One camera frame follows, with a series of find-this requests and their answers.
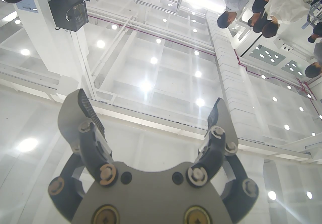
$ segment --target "red pipe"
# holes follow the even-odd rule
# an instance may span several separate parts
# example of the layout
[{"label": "red pipe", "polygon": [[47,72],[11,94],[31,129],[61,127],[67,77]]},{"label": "red pipe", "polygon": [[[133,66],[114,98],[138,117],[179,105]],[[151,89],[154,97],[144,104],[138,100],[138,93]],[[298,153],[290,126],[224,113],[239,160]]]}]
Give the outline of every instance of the red pipe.
[{"label": "red pipe", "polygon": [[[92,17],[92,18],[95,18],[95,19],[99,19],[99,20],[102,20],[102,21],[105,21],[105,22],[109,22],[109,23],[112,23],[112,24],[115,24],[115,25],[118,25],[118,26],[123,26],[122,24],[118,24],[118,23],[115,23],[115,22],[112,22],[112,21],[108,21],[108,20],[105,20],[105,19],[102,19],[102,18],[98,18],[98,17],[95,17],[95,16],[90,16],[89,15],[89,17]],[[159,39],[163,39],[163,40],[167,40],[167,41],[170,41],[170,42],[173,42],[173,43],[176,43],[176,44],[179,44],[179,45],[181,45],[181,46],[185,46],[185,47],[188,47],[188,48],[191,48],[191,49],[195,49],[194,47],[190,47],[190,46],[188,46],[188,45],[185,45],[185,44],[183,44],[183,43],[180,43],[180,42],[176,42],[176,41],[174,41],[174,40],[169,40],[169,39],[167,39],[167,38],[163,38],[163,37],[160,37],[160,36],[158,36],[158,35],[154,35],[154,34],[151,34],[151,33],[148,33],[148,32],[145,32],[145,31],[142,31],[142,30],[139,30],[139,29],[136,29],[136,28],[133,28],[133,27],[130,27],[130,26],[125,26],[126,28],[129,28],[129,29],[132,29],[132,30],[135,30],[135,31],[138,31],[138,32],[142,32],[142,33],[144,33],[144,34],[148,34],[148,35],[151,35],[151,36],[155,36],[155,37],[157,37],[157,38],[159,38]],[[209,53],[209,52],[206,52],[206,51],[203,51],[203,50],[198,50],[198,51],[200,51],[200,52],[203,52],[203,53],[206,53],[206,54],[209,54],[209,55],[211,55],[211,56],[215,56],[215,57],[217,57],[215,54],[212,54],[212,53]],[[236,52],[236,49],[234,49],[234,52],[235,52],[235,54],[236,54],[236,58],[237,58],[237,60],[238,60],[238,64],[239,65],[241,65],[241,66],[243,66],[243,67],[245,67],[245,69],[246,69],[246,72],[250,72],[250,73],[252,73],[252,74],[255,74],[255,75],[257,75],[257,76],[261,76],[260,74],[258,74],[258,73],[255,73],[255,72],[252,72],[252,71],[249,71],[248,69],[247,69],[247,66],[246,65],[244,65],[244,64],[242,64],[241,62],[240,62],[240,59],[239,59],[239,57],[238,57],[238,55],[237,55],[237,52]],[[288,84],[288,85],[290,85],[290,86],[294,86],[294,87],[296,87],[296,88],[299,88],[298,86],[295,86],[295,85],[293,85],[293,84],[290,84],[290,83],[288,83],[288,82],[286,82],[286,81],[284,81],[284,80],[282,80],[282,79],[279,79],[279,78],[276,78],[276,77],[271,77],[271,78],[267,78],[267,79],[273,79],[273,78],[275,78],[275,79],[277,79],[277,80],[279,80],[279,81],[282,81],[282,82],[284,82],[284,83],[286,83],[286,84]],[[305,88],[304,88],[304,86],[302,85],[302,83],[301,83],[301,81],[300,80],[298,80],[299,81],[299,83],[300,83],[300,85],[302,86],[302,90],[307,94],[307,92],[306,92],[306,90],[305,90]],[[317,109],[315,108],[315,106],[314,106],[314,104],[313,104],[313,102],[312,102],[312,100],[310,99],[310,101],[311,101],[311,103],[312,103],[312,105],[313,105],[313,107],[314,107],[314,109],[315,109],[315,111],[317,112],[317,114],[318,115],[320,115],[319,114],[319,112],[317,111]]]}]

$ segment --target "sign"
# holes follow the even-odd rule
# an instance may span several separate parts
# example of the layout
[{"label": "sign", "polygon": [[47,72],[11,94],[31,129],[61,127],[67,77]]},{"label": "sign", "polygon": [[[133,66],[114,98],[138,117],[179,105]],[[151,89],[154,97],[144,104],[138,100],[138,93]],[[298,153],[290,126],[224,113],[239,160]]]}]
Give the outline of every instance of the sign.
[{"label": "sign", "polygon": [[22,0],[21,2],[16,3],[16,6],[20,10],[38,13],[34,0]]}]

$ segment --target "white column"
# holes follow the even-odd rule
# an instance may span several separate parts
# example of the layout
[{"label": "white column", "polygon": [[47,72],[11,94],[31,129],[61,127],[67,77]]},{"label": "white column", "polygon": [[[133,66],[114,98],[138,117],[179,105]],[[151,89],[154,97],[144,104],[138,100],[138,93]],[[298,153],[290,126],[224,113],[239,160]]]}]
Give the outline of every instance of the white column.
[{"label": "white column", "polygon": [[[207,12],[209,30],[214,43],[218,60],[218,72],[222,77],[223,89],[227,97],[228,109],[238,138],[256,140],[265,132],[254,111],[254,100],[251,98],[248,86],[248,75],[238,65],[236,54],[227,37],[228,31],[217,26],[218,14]],[[248,155],[238,155],[248,177],[253,179],[260,190],[260,196],[254,208],[242,223],[270,224],[267,192],[263,177],[263,158]]]},{"label": "white column", "polygon": [[77,32],[55,30],[48,0],[34,1],[38,13],[19,10],[16,6],[15,10],[41,60],[48,71],[73,78],[78,82],[78,88],[84,87],[87,96],[95,98],[86,58],[88,47],[84,28]]}]

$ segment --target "black box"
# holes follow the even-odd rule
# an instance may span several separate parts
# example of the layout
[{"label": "black box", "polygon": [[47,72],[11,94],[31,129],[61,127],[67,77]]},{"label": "black box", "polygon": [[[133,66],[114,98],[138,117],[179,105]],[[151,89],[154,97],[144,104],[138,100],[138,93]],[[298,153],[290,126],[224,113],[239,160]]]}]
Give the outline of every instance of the black box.
[{"label": "black box", "polygon": [[88,22],[84,0],[50,0],[48,3],[57,27],[76,32]]}]

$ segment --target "metal gripper plate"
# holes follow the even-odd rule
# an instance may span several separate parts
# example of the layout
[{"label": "metal gripper plate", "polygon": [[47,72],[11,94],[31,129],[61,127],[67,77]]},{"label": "metal gripper plate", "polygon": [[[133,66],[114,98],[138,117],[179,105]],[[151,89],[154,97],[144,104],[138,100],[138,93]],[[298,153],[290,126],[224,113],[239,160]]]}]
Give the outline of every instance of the metal gripper plate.
[{"label": "metal gripper plate", "polygon": [[[202,188],[194,188],[187,183],[185,173],[192,163],[181,163],[160,172],[138,171],[121,162],[113,164],[118,170],[116,183],[111,187],[101,187],[94,182],[78,207],[72,224],[92,223],[93,214],[103,205],[111,205],[117,210],[120,224],[181,224],[192,206],[205,209],[212,224],[232,224],[210,182]],[[128,185],[120,181],[126,171],[132,174]],[[184,181],[181,185],[172,181],[174,172],[182,173]]]}]

